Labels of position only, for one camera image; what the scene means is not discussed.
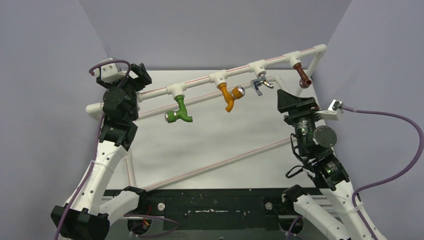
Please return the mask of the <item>white pvc pipe frame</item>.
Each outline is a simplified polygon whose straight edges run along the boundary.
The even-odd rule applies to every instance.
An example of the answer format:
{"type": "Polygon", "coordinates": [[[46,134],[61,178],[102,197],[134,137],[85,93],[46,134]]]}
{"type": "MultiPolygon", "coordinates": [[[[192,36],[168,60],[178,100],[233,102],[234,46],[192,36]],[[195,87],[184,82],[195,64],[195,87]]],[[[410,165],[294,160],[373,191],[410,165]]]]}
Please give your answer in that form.
{"type": "Polygon", "coordinates": [[[108,190],[126,186],[155,189],[258,189],[283,188],[298,183],[311,186],[307,177],[287,179],[285,171],[297,162],[290,150],[292,128],[277,111],[277,90],[313,97],[313,87],[302,89],[292,64],[300,62],[305,73],[316,69],[327,50],[320,44],[228,70],[153,71],[156,83],[142,92],[138,131],[129,153],[119,162],[108,190]],[[257,96],[250,80],[258,67],[267,69],[274,89],[260,88],[257,96]],[[245,96],[231,112],[217,86],[230,92],[240,85],[245,96]],[[193,122],[167,123],[165,113],[184,103],[193,122]]]}

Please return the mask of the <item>chrome metal faucet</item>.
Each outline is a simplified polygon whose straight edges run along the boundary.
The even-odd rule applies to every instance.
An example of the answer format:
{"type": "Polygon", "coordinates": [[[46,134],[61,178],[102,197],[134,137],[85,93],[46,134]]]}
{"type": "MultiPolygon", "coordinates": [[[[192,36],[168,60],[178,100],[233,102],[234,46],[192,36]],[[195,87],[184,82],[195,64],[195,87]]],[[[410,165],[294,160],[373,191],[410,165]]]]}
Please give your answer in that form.
{"type": "Polygon", "coordinates": [[[250,81],[250,86],[254,89],[257,96],[263,95],[260,90],[261,86],[265,86],[268,89],[274,89],[274,85],[268,81],[266,73],[266,71],[262,71],[256,76],[256,79],[250,81]]]}

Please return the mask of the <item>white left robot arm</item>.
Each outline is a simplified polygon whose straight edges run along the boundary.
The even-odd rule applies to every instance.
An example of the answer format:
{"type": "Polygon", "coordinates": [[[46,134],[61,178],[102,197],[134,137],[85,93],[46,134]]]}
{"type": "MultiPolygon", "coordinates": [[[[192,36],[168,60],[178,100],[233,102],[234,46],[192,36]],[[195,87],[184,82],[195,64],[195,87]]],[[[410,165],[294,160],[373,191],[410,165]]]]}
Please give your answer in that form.
{"type": "Polygon", "coordinates": [[[79,185],[64,205],[56,205],[50,216],[56,226],[54,239],[104,240],[119,216],[102,206],[112,175],[128,153],[137,132],[137,93],[152,83],[143,63],[110,59],[89,69],[106,91],[100,105],[93,156],[79,185]]]}

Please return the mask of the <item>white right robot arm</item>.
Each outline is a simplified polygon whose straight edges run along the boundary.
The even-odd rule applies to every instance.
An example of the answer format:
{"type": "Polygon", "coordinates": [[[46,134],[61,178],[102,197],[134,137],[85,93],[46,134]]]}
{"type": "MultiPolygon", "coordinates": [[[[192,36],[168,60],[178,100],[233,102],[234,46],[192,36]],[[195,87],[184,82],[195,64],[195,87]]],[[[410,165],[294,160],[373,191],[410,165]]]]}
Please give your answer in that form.
{"type": "Polygon", "coordinates": [[[384,240],[334,153],[338,140],[335,131],[327,125],[316,125],[320,120],[339,120],[342,103],[333,100],[327,110],[321,110],[314,97],[299,97],[279,89],[277,109],[284,115],[284,122],[294,128],[290,136],[296,138],[296,144],[291,147],[301,162],[299,172],[304,172],[326,197],[337,217],[297,184],[282,193],[282,209],[305,218],[329,240],[384,240]]]}

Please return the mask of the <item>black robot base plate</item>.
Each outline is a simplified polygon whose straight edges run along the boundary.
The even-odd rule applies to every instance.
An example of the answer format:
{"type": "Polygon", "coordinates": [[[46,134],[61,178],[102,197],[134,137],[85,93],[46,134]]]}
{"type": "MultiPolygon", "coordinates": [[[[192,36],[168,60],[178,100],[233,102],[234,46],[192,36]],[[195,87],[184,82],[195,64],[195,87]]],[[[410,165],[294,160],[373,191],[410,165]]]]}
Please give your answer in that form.
{"type": "Polygon", "coordinates": [[[182,230],[277,231],[298,214],[282,202],[284,188],[157,189],[130,214],[165,217],[182,230]]]}

